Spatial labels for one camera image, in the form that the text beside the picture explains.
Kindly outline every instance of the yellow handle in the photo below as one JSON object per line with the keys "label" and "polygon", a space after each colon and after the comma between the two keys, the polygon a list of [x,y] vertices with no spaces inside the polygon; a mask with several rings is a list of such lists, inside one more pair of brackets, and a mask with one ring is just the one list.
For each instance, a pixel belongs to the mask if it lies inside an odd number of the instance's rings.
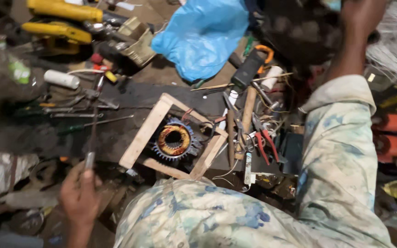
{"label": "yellow handle", "polygon": [[69,42],[77,44],[90,44],[91,34],[80,29],[65,25],[64,23],[24,23],[22,28],[30,33],[40,36],[65,37]]}
{"label": "yellow handle", "polygon": [[27,0],[32,14],[51,15],[79,22],[101,23],[103,12],[90,6],[65,3],[63,0]]}

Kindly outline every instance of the scissors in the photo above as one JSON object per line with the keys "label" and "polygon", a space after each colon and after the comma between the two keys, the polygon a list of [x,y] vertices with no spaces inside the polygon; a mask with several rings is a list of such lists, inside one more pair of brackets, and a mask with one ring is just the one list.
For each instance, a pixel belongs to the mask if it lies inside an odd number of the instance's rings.
{"label": "scissors", "polygon": [[252,123],[254,124],[255,130],[257,130],[257,132],[255,133],[255,137],[257,138],[258,148],[260,149],[261,155],[263,156],[264,160],[266,160],[267,165],[269,165],[269,160],[268,160],[268,156],[264,152],[264,146],[262,144],[262,136],[272,147],[273,156],[274,156],[275,160],[277,162],[279,162],[278,153],[277,153],[277,150],[275,149],[275,144],[273,143],[272,139],[270,138],[269,132],[267,131],[266,128],[263,127],[260,119],[258,118],[258,116],[256,114],[252,114]]}
{"label": "scissors", "polygon": [[243,149],[241,151],[236,151],[236,153],[243,154],[245,153],[247,146],[246,146],[246,140],[243,138],[244,129],[243,129],[243,123],[241,122],[240,113],[235,109],[234,105],[231,104],[231,102],[229,101],[229,96],[226,92],[223,93],[223,97],[228,108],[234,112],[234,122],[235,122],[235,126],[237,126],[238,129],[237,138],[239,138],[243,144],[242,145]]}

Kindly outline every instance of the plastic bottle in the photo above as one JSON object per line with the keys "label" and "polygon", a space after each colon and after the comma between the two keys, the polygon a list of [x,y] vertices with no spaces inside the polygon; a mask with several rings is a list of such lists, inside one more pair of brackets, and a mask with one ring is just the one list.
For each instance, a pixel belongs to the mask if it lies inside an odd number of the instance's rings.
{"label": "plastic bottle", "polygon": [[0,100],[30,101],[38,98],[44,88],[44,71],[31,68],[0,41]]}

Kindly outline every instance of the floral shirt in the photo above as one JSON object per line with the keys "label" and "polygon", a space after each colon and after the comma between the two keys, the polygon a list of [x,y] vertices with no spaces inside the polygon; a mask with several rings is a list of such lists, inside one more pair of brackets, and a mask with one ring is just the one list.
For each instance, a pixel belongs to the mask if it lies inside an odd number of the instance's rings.
{"label": "floral shirt", "polygon": [[362,76],[318,88],[308,113],[297,218],[246,194],[163,180],[127,207],[116,247],[394,247],[374,214],[375,106]]}

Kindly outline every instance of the wooden frame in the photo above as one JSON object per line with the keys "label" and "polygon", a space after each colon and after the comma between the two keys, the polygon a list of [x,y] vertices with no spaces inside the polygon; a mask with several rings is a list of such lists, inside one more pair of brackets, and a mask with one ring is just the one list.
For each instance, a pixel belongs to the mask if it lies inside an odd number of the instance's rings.
{"label": "wooden frame", "polygon": [[[163,93],[162,96],[159,98],[157,103],[154,105],[153,109],[151,110],[150,114],[143,122],[143,125],[140,127],[139,131],[137,132],[134,140],[129,145],[128,149],[125,151],[124,155],[119,161],[121,166],[125,168],[131,169],[134,163],[137,161],[140,164],[143,164],[147,167],[150,167],[154,170],[163,172],[171,177],[178,178],[178,179],[193,179],[193,180],[200,180],[206,170],[211,166],[212,161],[214,160],[215,156],[217,155],[218,150],[223,145],[225,140],[228,138],[228,133],[225,132],[223,129],[219,127],[215,127],[215,133],[207,147],[203,151],[202,155],[198,158],[194,168],[192,169],[191,173],[185,173],[178,169],[163,165],[162,163],[158,162],[153,158],[139,158],[139,155],[145,148],[146,144],[149,142],[153,133],[157,130],[162,120],[168,114],[168,111],[171,109],[172,106],[176,106],[183,111],[187,111],[190,108],[184,105],[179,100],[175,99],[171,95],[167,93]],[[196,118],[201,122],[210,122],[207,118],[200,115],[196,111],[191,111],[190,114],[192,117]]]}

